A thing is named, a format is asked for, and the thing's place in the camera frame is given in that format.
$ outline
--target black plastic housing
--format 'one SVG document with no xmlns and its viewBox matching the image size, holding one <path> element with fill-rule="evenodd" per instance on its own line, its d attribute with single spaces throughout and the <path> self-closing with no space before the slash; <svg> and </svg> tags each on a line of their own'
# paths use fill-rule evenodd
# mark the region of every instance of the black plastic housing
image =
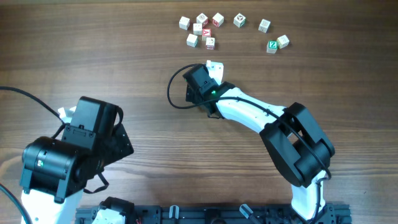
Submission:
<svg viewBox="0 0 398 224">
<path fill-rule="evenodd" d="M 335 148 L 309 110 L 300 103 L 294 103 L 284 111 L 285 113 L 280 118 L 290 124 L 296 132 L 301 131 L 304 141 L 324 165 L 329 167 L 330 158 L 335 154 Z M 272 124 L 266 124 L 260 132 L 268 153 L 280 174 L 296 187 L 308 187 L 322 167 L 301 141 L 290 143 L 288 139 L 290 134 L 291 132 L 278 120 Z"/>
<path fill-rule="evenodd" d="M 182 77 L 187 81 L 185 101 L 193 104 L 219 98 L 226 91 L 235 88 L 233 84 L 228 82 L 223 82 L 219 85 L 214 78 L 209 76 L 206 66 L 202 64 L 194 66 L 182 75 Z M 222 118 L 215 101 L 206 103 L 202 105 L 201 108 L 206 110 L 208 116 L 216 114 L 218 117 Z"/>
<path fill-rule="evenodd" d="M 114 126 L 118 113 L 120 122 Z M 61 141 L 40 137 L 25 148 L 20 180 L 24 192 L 36 189 L 63 203 L 85 188 L 87 180 L 104 171 L 104 166 L 132 154 L 122 118 L 118 106 L 81 97 Z"/>
</svg>

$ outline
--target white cube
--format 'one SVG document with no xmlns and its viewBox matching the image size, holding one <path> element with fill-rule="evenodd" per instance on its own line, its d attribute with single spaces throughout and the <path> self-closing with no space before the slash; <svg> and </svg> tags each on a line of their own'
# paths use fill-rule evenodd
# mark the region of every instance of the white cube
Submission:
<svg viewBox="0 0 398 224">
<path fill-rule="evenodd" d="M 239 28 L 242 27 L 245 22 L 246 22 L 246 17 L 240 13 L 236 15 L 234 18 L 234 24 Z"/>
<path fill-rule="evenodd" d="M 201 32 L 201 39 L 206 40 L 207 37 L 211 37 L 211 29 L 203 29 Z"/>
<path fill-rule="evenodd" d="M 193 34 L 201 35 L 201 24 L 193 24 Z"/>
<path fill-rule="evenodd" d="M 279 49 L 282 49 L 289 44 L 289 39 L 286 35 L 279 37 L 278 39 L 276 39 L 276 41 L 278 42 Z"/>
<path fill-rule="evenodd" d="M 278 43 L 274 40 L 268 41 L 267 53 L 274 54 L 274 53 L 276 53 L 276 50 L 278 50 Z"/>
<path fill-rule="evenodd" d="M 220 27 L 224 22 L 224 16 L 217 12 L 215 16 L 213 16 L 213 24 L 217 27 Z"/>
<path fill-rule="evenodd" d="M 207 50 L 214 50 L 216 45 L 216 39 L 214 37 L 207 37 L 206 39 L 206 49 Z"/>
<path fill-rule="evenodd" d="M 196 47 L 198 43 L 198 36 L 189 34 L 187 38 L 187 45 L 191 47 Z"/>
<path fill-rule="evenodd" d="M 201 13 L 198 17 L 197 17 L 197 23 L 202 24 L 202 27 L 204 27 L 207 23 L 208 23 L 208 18 L 206 15 L 204 15 L 203 13 Z"/>
<path fill-rule="evenodd" d="M 181 19 L 180 19 L 180 28 L 188 30 L 189 25 L 190 25 L 189 18 L 186 18 L 186 17 L 182 16 Z"/>
<path fill-rule="evenodd" d="M 269 22 L 268 20 L 263 19 L 261 21 L 261 23 L 260 23 L 259 31 L 261 31 L 263 33 L 266 33 L 270 25 L 271 25 L 271 22 Z"/>
</svg>

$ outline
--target wooden table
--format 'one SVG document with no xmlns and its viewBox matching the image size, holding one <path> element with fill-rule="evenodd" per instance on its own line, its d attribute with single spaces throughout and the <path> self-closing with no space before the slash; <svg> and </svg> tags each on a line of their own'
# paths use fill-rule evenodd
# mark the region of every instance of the wooden table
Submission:
<svg viewBox="0 0 398 224">
<path fill-rule="evenodd" d="M 224 80 L 262 101 L 297 101 L 336 147 L 328 202 L 351 205 L 355 223 L 398 218 L 398 2 L 231 1 L 71 4 L 0 7 L 0 85 L 28 91 L 52 108 L 90 96 L 119 105 L 135 153 L 106 168 L 108 196 L 137 205 L 290 203 L 290 184 L 276 171 L 260 137 L 243 125 L 176 110 L 166 99 L 170 76 L 206 60 L 223 62 Z M 216 50 L 186 45 L 195 20 L 220 12 Z M 247 23 L 238 29 L 233 17 Z M 261 19 L 271 21 L 267 34 Z M 268 40 L 290 45 L 266 53 Z M 172 99 L 184 102 L 175 79 Z M 0 182 L 20 196 L 21 154 L 59 121 L 36 102 L 0 93 Z M 101 185 L 99 178 L 89 189 Z M 0 194 L 0 223 L 20 215 Z"/>
</svg>

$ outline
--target robotic arm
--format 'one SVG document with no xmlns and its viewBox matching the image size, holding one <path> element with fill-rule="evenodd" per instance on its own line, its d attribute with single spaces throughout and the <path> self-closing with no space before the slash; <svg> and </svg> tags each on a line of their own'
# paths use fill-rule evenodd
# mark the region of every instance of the robotic arm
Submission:
<svg viewBox="0 0 398 224">
<path fill-rule="evenodd" d="M 108 187 L 101 174 L 104 166 L 134 152 L 120 107 L 83 96 L 75 111 L 67 112 L 74 114 L 71 121 L 61 114 L 70 122 L 58 130 L 65 128 L 61 141 L 40 137 L 22 155 L 21 199 L 33 223 L 70 223 L 83 192 Z M 119 123 L 114 126 L 117 114 Z M 90 192 L 85 187 L 95 175 L 105 185 Z"/>
<path fill-rule="evenodd" d="M 222 64 L 211 61 L 207 61 L 206 66 L 192 67 L 183 75 L 187 82 L 186 101 L 202 104 L 209 117 L 215 114 L 231 119 L 259 133 L 277 170 L 292 184 L 293 209 L 304 220 L 313 218 L 317 209 L 317 184 L 326 174 L 317 159 L 329 167 L 330 158 L 335 154 L 332 143 L 303 105 L 294 103 L 285 108 L 261 102 L 231 83 L 221 83 L 222 71 Z M 288 138 L 292 132 L 285 124 L 297 133 L 301 131 L 305 142 L 290 143 Z M 319 211 L 325 205 L 322 193 L 321 187 Z"/>
</svg>

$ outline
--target black cable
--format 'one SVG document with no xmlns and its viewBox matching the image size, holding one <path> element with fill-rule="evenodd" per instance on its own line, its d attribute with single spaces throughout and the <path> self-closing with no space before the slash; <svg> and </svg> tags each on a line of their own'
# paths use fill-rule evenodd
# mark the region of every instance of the black cable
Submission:
<svg viewBox="0 0 398 224">
<path fill-rule="evenodd" d="M 69 124 L 69 123 L 62 123 L 61 126 L 58 128 L 57 132 L 51 138 L 55 139 L 61 133 L 61 131 L 65 128 L 65 126 L 67 124 Z"/>
<path fill-rule="evenodd" d="M 18 208 L 20 213 L 22 214 L 22 217 L 24 217 L 25 223 L 26 224 L 32 224 L 32 220 L 30 219 L 29 214 L 27 213 L 26 209 L 24 208 L 23 205 L 18 201 L 18 199 L 5 187 L 3 184 L 0 183 L 0 190 L 4 192 L 9 199 L 14 202 L 15 206 Z"/>
<path fill-rule="evenodd" d="M 103 175 L 102 173 L 99 173 L 99 174 L 97 174 L 97 175 L 98 175 L 98 177 L 101 179 L 102 183 L 104 183 L 104 185 L 101 186 L 101 187 L 98 187 L 98 188 L 95 189 L 95 191 L 93 191 L 93 192 L 90 191 L 90 190 L 87 190 L 87 189 L 83 189 L 83 192 L 84 192 L 84 193 L 86 193 L 86 194 L 95 194 L 95 193 L 97 193 L 97 192 L 106 190 L 106 189 L 109 187 L 109 182 L 105 179 L 104 175 Z"/>
<path fill-rule="evenodd" d="M 297 139 L 307 148 L 308 152 L 310 152 L 310 154 L 315 158 L 315 160 L 317 160 L 317 162 L 320 164 L 321 168 L 322 168 L 324 171 L 326 171 L 326 174 L 328 175 L 328 177 L 321 178 L 321 179 L 319 179 L 319 180 L 317 181 L 317 183 L 316 183 L 317 186 L 318 186 L 318 187 L 317 187 L 317 207 L 316 207 L 316 209 L 315 209 L 313 219 L 311 219 L 311 224 L 312 224 L 312 223 L 315 223 L 315 222 L 317 221 L 318 211 L 319 211 L 319 208 L 320 208 L 320 198 L 321 198 L 320 189 L 321 189 L 321 186 L 322 186 L 322 185 L 321 185 L 321 182 L 324 181 L 324 180 L 330 180 L 330 179 L 331 179 L 331 173 L 330 173 L 329 169 L 325 166 L 325 164 L 324 164 L 324 163 L 322 162 L 322 160 L 318 157 L 318 155 L 315 154 L 315 152 L 311 149 L 311 147 L 304 141 L 304 139 L 301 137 L 301 135 L 299 135 L 299 134 L 291 127 L 291 125 L 289 125 L 289 124 L 287 124 L 285 121 L 283 121 L 278 115 L 274 114 L 270 109 L 264 108 L 264 107 L 258 105 L 257 103 L 251 102 L 251 101 L 249 101 L 249 100 L 246 100 L 246 99 L 243 99 L 243 98 L 240 98 L 240 97 L 226 96 L 226 97 L 219 97 L 219 98 L 212 99 L 212 100 L 206 100 L 206 101 L 203 101 L 203 102 L 201 102 L 201 103 L 197 103 L 197 104 L 190 105 L 190 106 L 177 106 L 177 105 L 173 104 L 172 101 L 171 101 L 171 99 L 170 99 L 170 86 L 171 86 L 171 83 L 172 83 L 174 77 L 175 77 L 176 75 L 178 75 L 182 70 L 185 70 L 185 69 L 187 69 L 187 68 L 190 68 L 190 67 L 193 67 L 193 66 L 196 66 L 196 65 L 198 65 L 198 64 L 191 64 L 191 65 L 184 66 L 184 67 L 180 68 L 178 71 L 176 71 L 176 72 L 172 75 L 172 77 L 170 78 L 169 84 L 167 85 L 167 99 L 168 99 L 170 105 L 172 105 L 172 106 L 173 106 L 174 108 L 176 108 L 176 109 L 190 109 L 190 108 L 195 108 L 195 107 L 197 107 L 197 106 L 201 106 L 201 105 L 204 105 L 204 104 L 207 104 L 207 103 L 217 102 L 217 101 L 219 101 L 219 100 L 238 100 L 238 101 L 242 101 L 242 102 L 245 102 L 245 103 L 249 103 L 250 105 L 253 105 L 253 106 L 257 107 L 257 108 L 259 108 L 260 110 L 263 110 L 263 111 L 266 112 L 267 114 L 273 116 L 276 120 L 278 120 L 278 122 L 280 122 L 281 124 L 283 124 L 283 125 L 284 125 L 287 129 L 289 129 L 289 131 L 290 131 L 291 133 L 293 133 L 293 134 L 297 137 Z"/>
<path fill-rule="evenodd" d="M 116 108 L 116 111 L 118 112 L 119 115 L 119 122 L 117 123 L 117 125 L 115 125 L 113 127 L 113 134 L 118 130 L 118 128 L 122 125 L 122 120 L 123 120 L 123 110 L 120 107 Z"/>
<path fill-rule="evenodd" d="M 42 105 L 45 109 L 47 109 L 49 112 L 54 114 L 63 123 L 62 119 L 60 118 L 60 115 L 57 112 L 55 112 L 53 109 L 51 109 L 51 107 L 46 105 L 41 99 L 37 98 L 36 96 L 34 96 L 34 95 L 24 91 L 24 90 L 20 90 L 18 88 L 14 88 L 14 87 L 0 86 L 0 90 L 14 91 L 14 92 L 17 92 L 17 93 L 20 93 L 22 95 L 25 95 L 25 96 L 29 97 L 30 99 L 40 103 L 40 105 Z"/>
<path fill-rule="evenodd" d="M 324 180 L 328 180 L 328 178 L 327 177 L 321 178 L 316 183 L 316 185 L 317 185 L 317 206 L 315 207 L 314 215 L 313 215 L 313 218 L 311 219 L 310 224 L 315 224 L 317 222 L 319 208 L 321 207 L 321 187 L 322 187 L 321 183 Z"/>
</svg>

